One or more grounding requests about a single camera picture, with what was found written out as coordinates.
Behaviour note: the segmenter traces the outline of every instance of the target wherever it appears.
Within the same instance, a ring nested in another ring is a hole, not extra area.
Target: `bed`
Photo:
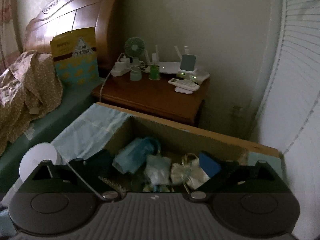
[[[100,76],[105,76],[122,52],[123,39],[119,28],[122,0],[54,0],[26,28],[24,50],[51,53],[50,41],[61,33],[95,27]],[[28,131],[13,144],[8,144],[0,157],[0,192],[7,192],[19,177],[23,155],[34,145],[51,142],[73,120],[94,102],[92,82],[63,90],[61,105],[30,124]]]

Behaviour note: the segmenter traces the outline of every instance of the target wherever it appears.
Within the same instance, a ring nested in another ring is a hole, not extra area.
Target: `ribbed plastic panel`
[[[40,240],[18,234],[14,240]],[[129,193],[117,203],[103,204],[96,216],[81,229],[51,240],[252,240],[228,231],[205,204],[191,203],[180,193]],[[273,240],[293,240],[281,236]]]

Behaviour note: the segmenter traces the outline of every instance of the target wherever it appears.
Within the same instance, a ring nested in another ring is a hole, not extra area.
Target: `wooden nightstand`
[[[159,81],[149,80],[142,73],[140,81],[130,81],[130,73],[107,80],[102,91],[102,102],[172,121],[198,126],[201,106],[208,90],[209,80],[191,95],[177,93],[168,81],[175,75],[161,74]],[[101,85],[92,91],[99,100]]]

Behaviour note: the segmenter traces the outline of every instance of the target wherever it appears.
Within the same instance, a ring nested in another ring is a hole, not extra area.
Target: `yellow bag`
[[[69,31],[50,41],[56,72],[67,86],[99,78],[94,27]]]

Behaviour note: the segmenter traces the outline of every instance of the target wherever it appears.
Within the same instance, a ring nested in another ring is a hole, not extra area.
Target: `white panel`
[[[320,234],[320,0],[284,0],[283,36],[257,115],[259,142],[284,153],[299,240]]]

